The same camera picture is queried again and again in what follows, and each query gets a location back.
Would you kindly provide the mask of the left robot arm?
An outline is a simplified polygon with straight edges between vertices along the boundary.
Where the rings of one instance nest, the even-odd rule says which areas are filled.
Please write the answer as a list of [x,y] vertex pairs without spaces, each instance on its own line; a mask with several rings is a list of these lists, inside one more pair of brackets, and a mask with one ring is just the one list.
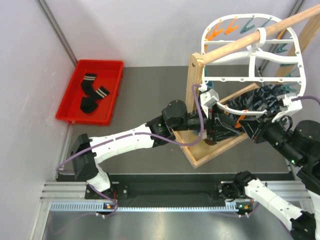
[[102,198],[109,198],[114,187],[100,164],[112,157],[139,150],[151,149],[168,143],[188,148],[207,141],[220,143],[240,136],[236,122],[215,109],[188,112],[182,100],[171,101],[160,116],[125,132],[89,137],[82,134],[71,151],[70,160],[76,181],[86,182],[96,189]]

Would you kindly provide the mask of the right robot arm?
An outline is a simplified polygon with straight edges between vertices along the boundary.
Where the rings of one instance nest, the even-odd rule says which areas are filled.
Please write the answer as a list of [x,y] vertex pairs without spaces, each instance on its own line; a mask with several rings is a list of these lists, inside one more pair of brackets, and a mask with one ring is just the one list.
[[243,130],[255,143],[269,143],[292,165],[299,168],[300,178],[307,190],[314,213],[309,213],[268,189],[249,171],[237,173],[230,183],[222,183],[218,194],[225,200],[249,198],[265,207],[289,230],[295,240],[320,238],[320,124],[302,120],[292,128],[288,115],[272,121],[264,116],[239,121]]

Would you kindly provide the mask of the white clip hanger frame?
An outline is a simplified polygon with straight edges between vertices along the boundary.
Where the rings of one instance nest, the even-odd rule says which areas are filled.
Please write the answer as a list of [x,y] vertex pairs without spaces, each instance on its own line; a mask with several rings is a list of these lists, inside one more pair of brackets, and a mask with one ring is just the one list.
[[[216,40],[215,38],[221,34],[229,33],[238,29],[237,25],[234,25],[234,22],[239,19],[248,19],[251,22],[254,19],[265,19],[267,23],[273,21],[276,24],[282,23],[282,20],[278,17],[255,13],[255,14],[231,14],[226,15],[221,18],[216,19],[211,22],[206,29],[204,30],[201,37],[201,54],[206,55],[206,46],[207,45],[221,45],[225,47],[231,43],[232,40]],[[203,75],[201,77],[201,87],[200,87],[200,105],[201,109],[204,111],[206,116],[209,115],[210,109],[214,106],[218,107],[220,110],[223,110],[229,114],[236,116],[262,116],[266,113],[266,110],[257,111],[249,110],[244,108],[242,110],[237,110],[226,106],[221,100],[219,100],[219,95],[216,91],[210,90],[207,86],[209,82],[276,82],[276,83],[296,83],[299,84],[300,90],[296,95],[285,94],[284,97],[280,98],[280,102],[284,107],[276,114],[273,118],[274,121],[283,117],[285,115],[292,116],[296,112],[300,111],[303,108],[303,105],[300,101],[300,97],[304,96],[306,91],[306,74],[303,66],[302,50],[300,48],[300,43],[296,32],[291,26],[283,28],[283,31],[287,31],[290,34],[288,39],[268,39],[269,33],[267,32],[267,25],[264,23],[261,27],[256,27],[254,24],[249,22],[241,29],[241,33],[246,33],[250,30],[255,30],[256,33],[261,34],[258,38],[258,41],[254,43],[247,43],[244,45],[245,51],[233,50],[224,54],[223,56],[218,57],[216,60],[209,61],[210,64],[220,65],[227,62],[239,61],[247,59],[248,62],[248,76],[247,77],[211,77]],[[292,44],[295,50],[293,56],[284,56],[277,53],[272,53],[269,51],[263,50],[264,45],[277,45],[277,44]],[[299,72],[297,77],[280,76],[280,77],[257,77],[256,72],[256,61],[258,59],[274,62],[277,64],[286,64],[286,65],[295,65],[296,69]]]

